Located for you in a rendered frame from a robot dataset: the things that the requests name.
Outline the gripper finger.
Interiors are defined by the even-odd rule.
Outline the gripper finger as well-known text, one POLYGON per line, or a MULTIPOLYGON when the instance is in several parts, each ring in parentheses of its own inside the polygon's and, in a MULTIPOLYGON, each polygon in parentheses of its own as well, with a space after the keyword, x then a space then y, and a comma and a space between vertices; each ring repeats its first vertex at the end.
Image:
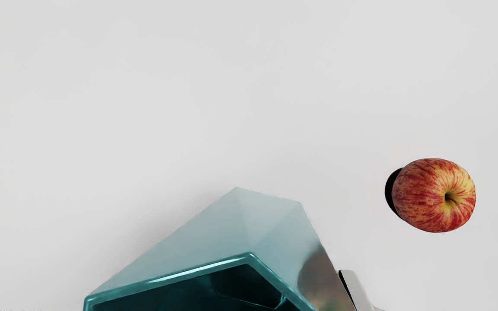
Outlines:
POLYGON ((338 276, 350 296, 356 311, 386 311, 372 304, 354 270, 339 270, 338 276))

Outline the teal faceted mug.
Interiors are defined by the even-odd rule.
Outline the teal faceted mug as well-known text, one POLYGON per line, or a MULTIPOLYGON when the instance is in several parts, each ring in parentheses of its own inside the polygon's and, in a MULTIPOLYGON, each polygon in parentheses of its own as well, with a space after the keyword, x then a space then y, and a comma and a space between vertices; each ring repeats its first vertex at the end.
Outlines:
POLYGON ((83 311, 357 311, 299 202, 235 188, 89 294, 83 311))

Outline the red yellow apple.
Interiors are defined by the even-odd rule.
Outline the red yellow apple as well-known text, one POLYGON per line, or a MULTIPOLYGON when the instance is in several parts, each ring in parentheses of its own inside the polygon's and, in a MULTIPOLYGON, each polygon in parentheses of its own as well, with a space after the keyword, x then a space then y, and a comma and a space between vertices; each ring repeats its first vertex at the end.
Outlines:
POLYGON ((476 185, 469 172, 443 158, 408 163, 394 179, 393 206, 407 224, 430 233, 464 226, 476 207, 476 185))

